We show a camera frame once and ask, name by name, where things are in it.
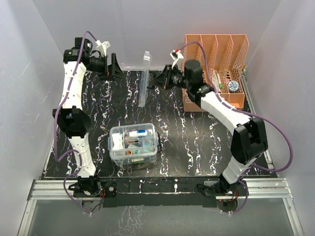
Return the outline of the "clear plastic box lid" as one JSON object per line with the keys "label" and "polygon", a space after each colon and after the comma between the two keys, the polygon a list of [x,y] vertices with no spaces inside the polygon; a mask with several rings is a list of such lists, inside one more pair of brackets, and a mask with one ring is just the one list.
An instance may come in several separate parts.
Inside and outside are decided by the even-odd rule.
{"label": "clear plastic box lid", "polygon": [[141,72],[141,80],[139,87],[139,102],[138,107],[144,107],[147,100],[148,83],[149,83],[149,71],[151,64],[151,54],[149,51],[145,51],[143,56],[143,70]]}

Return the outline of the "white blue bandage roll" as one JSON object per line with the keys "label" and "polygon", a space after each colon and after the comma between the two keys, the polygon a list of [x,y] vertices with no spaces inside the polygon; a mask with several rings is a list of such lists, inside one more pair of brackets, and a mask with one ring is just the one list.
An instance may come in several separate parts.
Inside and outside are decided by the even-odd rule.
{"label": "white blue bandage roll", "polygon": [[135,130],[135,131],[130,131],[128,134],[132,138],[139,138],[139,137],[146,137],[148,135],[147,130]]}

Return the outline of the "clear divider tray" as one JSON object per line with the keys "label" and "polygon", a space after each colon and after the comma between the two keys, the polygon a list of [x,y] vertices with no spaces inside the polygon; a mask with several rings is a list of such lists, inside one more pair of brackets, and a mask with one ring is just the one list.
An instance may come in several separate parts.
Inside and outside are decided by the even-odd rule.
{"label": "clear divider tray", "polygon": [[[146,137],[132,138],[128,134],[130,131],[135,130],[147,130],[148,135]],[[113,150],[112,134],[123,133],[124,136],[124,148],[122,150]],[[111,156],[119,157],[126,156],[127,151],[132,151],[133,155],[152,155],[157,153],[158,150],[158,138],[156,134],[155,126],[151,123],[141,123],[134,125],[115,126],[110,129],[110,136],[108,138],[108,149]]]}

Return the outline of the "white teal dressing packet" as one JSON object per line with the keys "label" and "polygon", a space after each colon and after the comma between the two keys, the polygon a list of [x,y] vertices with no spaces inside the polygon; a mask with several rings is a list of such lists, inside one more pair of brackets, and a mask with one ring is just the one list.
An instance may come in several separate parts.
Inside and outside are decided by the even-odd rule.
{"label": "white teal dressing packet", "polygon": [[123,133],[112,134],[113,150],[122,150],[124,148],[124,136]]}

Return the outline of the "clear plastic medicine box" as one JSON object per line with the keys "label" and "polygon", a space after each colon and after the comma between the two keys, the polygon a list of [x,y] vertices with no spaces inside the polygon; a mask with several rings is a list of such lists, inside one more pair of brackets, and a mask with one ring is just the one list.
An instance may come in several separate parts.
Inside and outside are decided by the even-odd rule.
{"label": "clear plastic medicine box", "polygon": [[161,149],[160,135],[152,123],[115,126],[109,131],[109,156],[117,166],[153,163]]}

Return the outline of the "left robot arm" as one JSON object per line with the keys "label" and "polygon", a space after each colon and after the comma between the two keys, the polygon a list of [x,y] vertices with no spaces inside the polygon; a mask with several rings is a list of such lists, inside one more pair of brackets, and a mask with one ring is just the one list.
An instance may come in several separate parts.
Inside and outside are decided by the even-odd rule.
{"label": "left robot arm", "polygon": [[92,43],[86,38],[77,37],[74,46],[63,54],[62,98],[52,115],[54,126],[66,135],[75,157],[77,182],[69,189],[76,197],[98,196],[102,192],[89,146],[91,120],[82,108],[82,87],[87,71],[95,72],[104,81],[122,77],[115,53],[111,55],[111,63],[107,62],[109,47],[108,41]]}

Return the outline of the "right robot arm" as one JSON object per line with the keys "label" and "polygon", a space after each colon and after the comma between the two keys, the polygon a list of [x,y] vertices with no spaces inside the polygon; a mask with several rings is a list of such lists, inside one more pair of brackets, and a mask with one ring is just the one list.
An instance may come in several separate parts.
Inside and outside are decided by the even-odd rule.
{"label": "right robot arm", "polygon": [[219,180],[210,186],[197,186],[202,194],[231,195],[240,184],[243,173],[268,149],[263,119],[243,114],[222,100],[215,86],[204,82],[202,66],[195,59],[185,62],[184,71],[180,71],[177,66],[166,65],[164,70],[152,79],[149,88],[155,87],[163,90],[172,87],[185,89],[192,102],[213,115],[232,134],[232,157],[220,174]]}

